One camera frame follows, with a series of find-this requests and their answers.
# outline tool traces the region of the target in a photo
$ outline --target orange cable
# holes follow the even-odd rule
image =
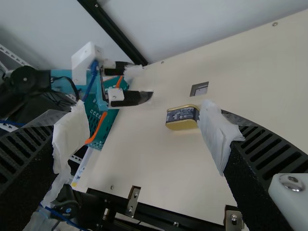
[[[120,76],[119,80],[118,80],[117,83],[116,83],[115,88],[120,88],[120,84],[121,84],[122,79],[123,79],[123,76]],[[102,117],[101,117],[100,121],[98,122],[97,128],[96,128],[96,130],[95,130],[93,136],[90,137],[90,138],[88,138],[88,139],[85,141],[85,144],[89,144],[89,143],[92,143],[92,142],[93,142],[93,140],[95,139],[95,137],[96,137],[96,135],[97,135],[97,132],[98,132],[98,130],[100,129],[100,127],[101,127],[101,125],[102,125],[102,123],[103,123],[103,121],[104,121],[104,119],[105,119],[106,116],[107,116],[107,112],[104,112],[104,113],[102,114]]]
[[[102,114],[102,117],[101,117],[100,121],[98,122],[97,128],[96,128],[96,130],[95,130],[93,136],[90,137],[90,138],[88,138],[88,139],[85,141],[85,144],[89,144],[89,143],[92,143],[92,142],[93,142],[93,140],[95,139],[95,137],[96,137],[96,135],[97,135],[97,132],[98,132],[98,130],[100,129],[100,127],[101,127],[101,125],[102,125],[102,123],[103,123],[103,121],[104,121],[104,119],[105,119],[106,116],[107,116],[107,112],[104,112],[104,113]]]
[[[115,88],[120,88],[120,83],[121,83],[122,79],[123,79],[123,76],[120,76],[119,80],[116,83]]]

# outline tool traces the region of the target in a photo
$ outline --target black vented panel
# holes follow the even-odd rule
[[[250,231],[291,231],[268,194],[273,175],[308,172],[308,155],[294,145],[240,116],[223,111],[238,124],[245,141],[233,141],[224,170],[232,194]]]
[[[264,127],[247,127],[242,134],[245,141],[238,142],[236,146],[266,190],[277,173],[290,173],[300,166],[303,172],[308,170],[308,165],[304,164],[308,161],[308,155]]]
[[[23,230],[54,181],[52,130],[20,128],[1,137],[0,230]]]

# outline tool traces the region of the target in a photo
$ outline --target metal plate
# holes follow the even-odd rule
[[[125,211],[125,215],[131,218],[133,218],[135,215],[140,190],[141,190],[141,187],[132,186],[129,196],[128,196],[129,202],[128,202],[128,205]]]

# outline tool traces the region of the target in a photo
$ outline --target black cable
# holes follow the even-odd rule
[[[78,101],[78,100],[79,100],[79,92],[78,92],[78,90],[77,90],[75,84],[73,83],[72,79],[70,79],[69,77],[66,77],[66,76],[62,76],[62,77],[52,77],[53,81],[57,81],[57,80],[59,80],[59,79],[61,79],[61,78],[65,78],[66,80],[69,81],[69,83],[70,83],[71,86],[72,86],[72,89],[74,90],[74,93],[75,93],[75,96],[76,96],[76,101]]]
[[[59,225],[60,221],[57,221],[55,223],[55,225],[52,227],[51,231],[54,231],[56,229],[56,227]]]

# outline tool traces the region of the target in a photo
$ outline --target metal bracket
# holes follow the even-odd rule
[[[128,205],[127,205],[127,208],[126,208],[126,211],[125,211],[125,215],[127,215],[131,218],[133,218],[134,215],[135,215],[140,190],[141,190],[141,187],[133,185],[131,187],[130,193],[128,195],[129,201],[128,201]]]
[[[244,228],[243,216],[240,211],[226,211],[226,231],[241,231]]]
[[[15,62],[17,62],[17,63],[20,64],[21,66],[24,66],[24,65],[31,66],[31,65],[28,64],[25,60],[19,58],[16,54],[14,54],[13,52],[11,52],[9,49],[5,48],[5,47],[2,46],[1,44],[0,44],[0,52],[4,53],[4,54],[7,55],[8,57],[10,57],[11,59],[13,59]]]
[[[76,156],[76,155],[71,155],[69,157],[69,160],[76,162],[77,164],[81,164],[82,158]]]

